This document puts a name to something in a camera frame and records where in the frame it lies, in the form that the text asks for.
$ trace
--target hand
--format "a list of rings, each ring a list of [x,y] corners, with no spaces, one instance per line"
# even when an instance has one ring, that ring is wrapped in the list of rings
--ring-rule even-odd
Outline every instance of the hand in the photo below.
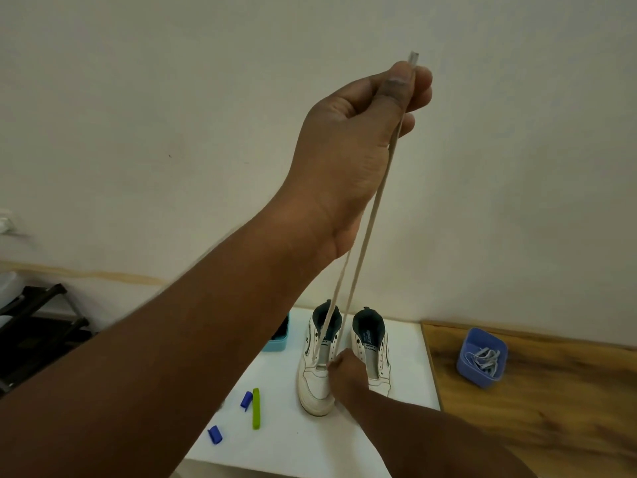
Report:
[[[365,364],[354,355],[352,349],[345,349],[327,367],[330,392],[334,399],[344,404],[356,393],[369,389]]]
[[[397,62],[387,72],[347,84],[309,111],[280,193],[302,201],[309,225],[329,233],[331,258],[354,244],[362,212],[385,174],[389,139],[401,118],[401,136],[414,128],[409,112],[429,103],[431,81],[425,67]]]

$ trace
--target sneaker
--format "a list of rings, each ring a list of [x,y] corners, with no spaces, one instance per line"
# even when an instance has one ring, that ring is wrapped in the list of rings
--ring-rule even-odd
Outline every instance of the sneaker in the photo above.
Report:
[[[336,341],[341,330],[343,318],[334,308],[332,319],[323,342],[318,349],[318,359],[314,361],[314,353],[319,347],[319,335],[327,317],[330,300],[317,306],[308,322],[305,347],[301,354],[299,369],[296,374],[296,390],[303,409],[313,416],[325,416],[334,408],[334,396],[329,391],[327,364],[336,356]]]
[[[364,307],[352,319],[352,350],[367,367],[372,391],[384,396],[392,388],[389,381],[389,352],[383,317],[376,310]]]

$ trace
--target white sneaker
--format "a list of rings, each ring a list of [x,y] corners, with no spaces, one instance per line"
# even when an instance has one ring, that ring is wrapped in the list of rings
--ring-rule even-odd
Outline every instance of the white sneaker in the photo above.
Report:
[[[352,319],[352,350],[367,367],[372,391],[384,396],[392,388],[389,381],[389,350],[383,317],[376,310],[364,307]]]
[[[317,306],[308,322],[305,347],[301,354],[299,369],[296,374],[296,391],[303,409],[313,416],[325,416],[334,408],[334,396],[329,391],[327,364],[336,355],[336,341],[341,330],[343,318],[334,308],[325,338],[318,350],[319,356],[314,361],[314,353],[319,347],[319,335],[327,317],[330,300]]]

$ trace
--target green clip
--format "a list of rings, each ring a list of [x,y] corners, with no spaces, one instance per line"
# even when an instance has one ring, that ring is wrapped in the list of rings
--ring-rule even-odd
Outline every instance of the green clip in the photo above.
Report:
[[[252,389],[252,429],[258,430],[261,427],[261,397],[259,388]]]

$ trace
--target white tabletop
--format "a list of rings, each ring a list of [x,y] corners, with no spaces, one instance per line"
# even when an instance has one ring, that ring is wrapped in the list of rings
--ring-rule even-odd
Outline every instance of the white tabletop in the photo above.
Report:
[[[213,445],[206,430],[186,458],[300,478],[388,478],[389,473],[362,429],[339,404],[327,416],[307,414],[296,394],[296,370],[310,310],[293,309],[283,352],[260,353],[228,394],[206,429],[218,426]],[[389,397],[440,409],[420,326],[385,320],[392,364]],[[351,329],[351,317],[347,327]],[[344,335],[341,346],[349,346]],[[246,391],[260,389],[261,428],[252,430]]]

